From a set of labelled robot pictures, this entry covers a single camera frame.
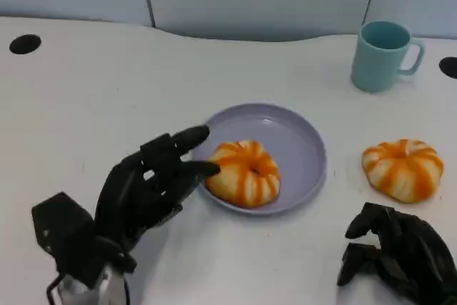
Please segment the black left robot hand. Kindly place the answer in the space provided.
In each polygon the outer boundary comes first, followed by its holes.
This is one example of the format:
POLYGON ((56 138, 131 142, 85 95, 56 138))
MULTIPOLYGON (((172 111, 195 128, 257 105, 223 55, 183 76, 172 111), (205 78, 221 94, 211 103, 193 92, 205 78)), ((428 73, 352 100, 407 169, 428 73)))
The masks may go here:
POLYGON ((97 236, 130 251, 147 230, 177 215, 195 188, 220 172, 210 161, 182 160, 209 134, 207 125, 162 134, 115 165, 97 201, 97 236))

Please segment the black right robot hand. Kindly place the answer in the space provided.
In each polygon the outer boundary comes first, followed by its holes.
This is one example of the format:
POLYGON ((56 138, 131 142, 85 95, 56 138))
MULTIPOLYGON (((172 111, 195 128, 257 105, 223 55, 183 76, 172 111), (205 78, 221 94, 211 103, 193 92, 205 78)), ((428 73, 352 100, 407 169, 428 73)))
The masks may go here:
POLYGON ((345 237, 372 232, 380 246, 350 243, 337 278, 345 286, 358 273, 375 274, 415 304, 455 304, 456 265, 441 236, 423 219, 366 202, 345 237))

